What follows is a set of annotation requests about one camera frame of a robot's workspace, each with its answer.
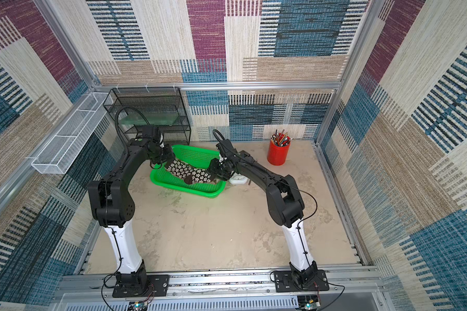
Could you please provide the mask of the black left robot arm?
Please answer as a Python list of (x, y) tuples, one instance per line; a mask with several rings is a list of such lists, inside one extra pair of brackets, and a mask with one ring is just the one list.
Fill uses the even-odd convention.
[[(119, 128), (119, 115), (125, 110), (136, 112), (144, 121), (136, 137), (128, 141)], [(136, 204), (128, 187), (141, 164), (149, 161), (159, 168), (176, 157), (170, 145), (164, 143), (159, 127), (150, 124), (137, 108), (122, 107), (114, 117), (118, 138), (124, 152), (113, 169), (98, 181), (88, 184), (93, 218), (110, 237), (116, 258), (116, 271), (102, 281), (102, 289), (112, 289), (113, 298), (131, 298), (152, 295), (145, 262), (138, 252), (133, 232)]]

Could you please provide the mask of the brown floral sock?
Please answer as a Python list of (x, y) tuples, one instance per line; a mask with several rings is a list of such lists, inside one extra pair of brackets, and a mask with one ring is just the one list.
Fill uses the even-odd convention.
[(165, 165), (165, 168), (167, 172), (179, 178), (187, 185), (216, 183), (215, 178), (211, 177), (205, 169), (193, 167), (179, 159), (175, 159), (171, 164)]

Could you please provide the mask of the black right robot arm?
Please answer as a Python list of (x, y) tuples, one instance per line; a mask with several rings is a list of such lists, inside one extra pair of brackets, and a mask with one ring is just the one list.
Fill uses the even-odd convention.
[(232, 142), (225, 138), (217, 129), (212, 131), (218, 141), (219, 159), (211, 161), (207, 171), (214, 177), (227, 181), (238, 174), (253, 181), (265, 192), (268, 212), (272, 220), (283, 232), (289, 250), (291, 277), (299, 290), (315, 290), (316, 281), (323, 285), (339, 287), (324, 279), (317, 263), (310, 253), (304, 233), (304, 200), (302, 191), (297, 186), (293, 176), (281, 176), (259, 164), (244, 150), (238, 152)]

